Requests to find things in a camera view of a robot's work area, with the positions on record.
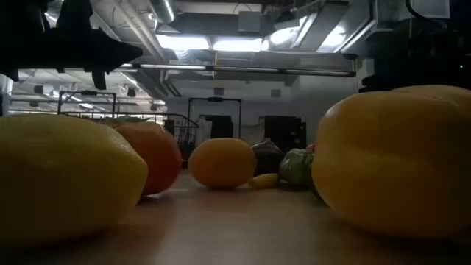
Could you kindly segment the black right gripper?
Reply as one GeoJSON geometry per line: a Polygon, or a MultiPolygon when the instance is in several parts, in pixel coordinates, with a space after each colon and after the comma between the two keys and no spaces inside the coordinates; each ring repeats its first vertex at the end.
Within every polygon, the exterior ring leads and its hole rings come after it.
{"type": "Polygon", "coordinates": [[[405,21],[395,29],[367,21],[341,46],[363,91],[452,85],[471,91],[471,30],[405,21]]]}

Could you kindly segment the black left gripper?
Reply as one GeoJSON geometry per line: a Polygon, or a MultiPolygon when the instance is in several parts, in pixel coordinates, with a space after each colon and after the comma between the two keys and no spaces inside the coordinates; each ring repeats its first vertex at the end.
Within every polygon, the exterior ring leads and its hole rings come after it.
{"type": "Polygon", "coordinates": [[[91,30],[86,54],[82,41],[67,39],[53,31],[0,41],[0,74],[19,81],[19,69],[86,68],[91,71],[95,88],[106,90],[105,73],[142,54],[141,48],[112,39],[101,29],[91,30]]]}

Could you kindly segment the orange tomato toy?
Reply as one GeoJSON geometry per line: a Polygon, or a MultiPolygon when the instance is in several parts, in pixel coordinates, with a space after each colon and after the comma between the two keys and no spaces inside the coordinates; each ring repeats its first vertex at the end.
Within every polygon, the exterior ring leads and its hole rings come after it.
{"type": "Polygon", "coordinates": [[[139,122],[116,128],[132,148],[145,160],[148,177],[142,196],[169,189],[180,174],[182,155],[174,136],[161,124],[139,122]]]}

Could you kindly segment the yellow bell pepper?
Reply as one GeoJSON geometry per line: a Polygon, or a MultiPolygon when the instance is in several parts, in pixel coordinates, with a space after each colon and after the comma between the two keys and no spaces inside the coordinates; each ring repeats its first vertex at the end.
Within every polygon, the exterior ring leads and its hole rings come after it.
{"type": "Polygon", "coordinates": [[[349,96],[320,119],[311,170],[356,227],[440,239],[471,228],[471,91],[418,85],[349,96]]]}

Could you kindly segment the yellow lemon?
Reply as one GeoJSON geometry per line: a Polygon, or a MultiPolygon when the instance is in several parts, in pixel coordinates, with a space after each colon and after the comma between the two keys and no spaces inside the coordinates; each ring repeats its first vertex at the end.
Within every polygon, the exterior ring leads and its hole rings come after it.
{"type": "Polygon", "coordinates": [[[113,128],[52,114],[0,118],[0,248],[113,226],[136,205],[147,164],[113,128]]]}

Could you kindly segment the green lettuce head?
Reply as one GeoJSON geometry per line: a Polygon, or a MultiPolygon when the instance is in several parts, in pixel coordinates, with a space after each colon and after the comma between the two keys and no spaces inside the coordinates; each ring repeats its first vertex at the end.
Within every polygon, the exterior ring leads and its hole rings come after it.
{"type": "Polygon", "coordinates": [[[310,149],[291,149],[279,165],[280,179],[291,185],[311,186],[311,166],[314,152],[310,149]]]}

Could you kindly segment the dark purple eggplant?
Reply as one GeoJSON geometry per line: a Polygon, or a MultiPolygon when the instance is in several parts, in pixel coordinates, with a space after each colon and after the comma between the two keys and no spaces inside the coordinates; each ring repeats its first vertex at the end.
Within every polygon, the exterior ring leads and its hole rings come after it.
{"type": "Polygon", "coordinates": [[[257,161],[255,176],[268,173],[278,173],[285,154],[273,142],[264,141],[252,147],[257,161]]]}

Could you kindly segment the orange citrus fruit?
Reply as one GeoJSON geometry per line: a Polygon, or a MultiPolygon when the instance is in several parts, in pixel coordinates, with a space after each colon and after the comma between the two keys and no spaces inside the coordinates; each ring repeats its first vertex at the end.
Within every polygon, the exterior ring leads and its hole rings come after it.
{"type": "Polygon", "coordinates": [[[201,143],[188,159],[194,179],[208,187],[232,189],[254,175],[256,158],[252,147],[238,138],[213,138],[201,143]]]}

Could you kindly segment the small yellow chili pepper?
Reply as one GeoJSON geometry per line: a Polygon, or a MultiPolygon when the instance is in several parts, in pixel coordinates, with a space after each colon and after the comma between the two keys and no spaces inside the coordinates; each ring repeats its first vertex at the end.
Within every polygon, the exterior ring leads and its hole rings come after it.
{"type": "Polygon", "coordinates": [[[249,182],[249,186],[253,189],[270,189],[276,188],[279,183],[279,177],[276,173],[260,174],[253,177],[249,182]]]}

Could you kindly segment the ceiling light panel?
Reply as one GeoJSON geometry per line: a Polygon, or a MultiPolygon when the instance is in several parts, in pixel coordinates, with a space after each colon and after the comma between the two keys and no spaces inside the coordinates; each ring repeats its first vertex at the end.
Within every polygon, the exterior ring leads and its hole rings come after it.
{"type": "Polygon", "coordinates": [[[262,39],[221,39],[213,44],[213,50],[225,52],[259,52],[262,39]]]}
{"type": "Polygon", "coordinates": [[[165,49],[172,50],[189,50],[198,49],[206,50],[210,45],[206,38],[203,37],[186,37],[186,36],[171,36],[171,35],[156,35],[160,45],[165,49]]]}

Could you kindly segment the black background cabinet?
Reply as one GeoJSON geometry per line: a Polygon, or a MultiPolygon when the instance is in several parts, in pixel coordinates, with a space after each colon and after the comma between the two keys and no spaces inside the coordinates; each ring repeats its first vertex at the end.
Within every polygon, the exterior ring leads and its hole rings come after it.
{"type": "Polygon", "coordinates": [[[265,116],[264,138],[284,153],[304,149],[307,146],[305,122],[296,116],[265,116]]]}

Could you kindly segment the round silver ceiling duct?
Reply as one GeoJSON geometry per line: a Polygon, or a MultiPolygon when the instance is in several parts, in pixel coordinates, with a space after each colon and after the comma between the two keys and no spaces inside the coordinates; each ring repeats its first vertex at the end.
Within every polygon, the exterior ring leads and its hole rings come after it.
{"type": "Polygon", "coordinates": [[[177,8],[173,0],[149,0],[152,13],[157,21],[162,24],[168,24],[177,17],[177,8]]]}

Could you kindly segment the long ceiling light rail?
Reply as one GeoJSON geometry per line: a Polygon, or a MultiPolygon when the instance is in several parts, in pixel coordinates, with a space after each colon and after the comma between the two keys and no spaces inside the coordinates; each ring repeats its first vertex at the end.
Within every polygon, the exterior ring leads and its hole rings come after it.
{"type": "Polygon", "coordinates": [[[245,67],[245,66],[204,66],[204,65],[173,65],[173,64],[141,64],[125,63],[119,68],[128,69],[159,69],[159,70],[181,70],[181,71],[212,71],[212,72],[247,72],[260,74],[290,74],[306,76],[325,76],[325,77],[355,77],[355,71],[334,71],[334,70],[316,70],[316,69],[298,69],[298,68],[264,68],[264,67],[245,67]]]}

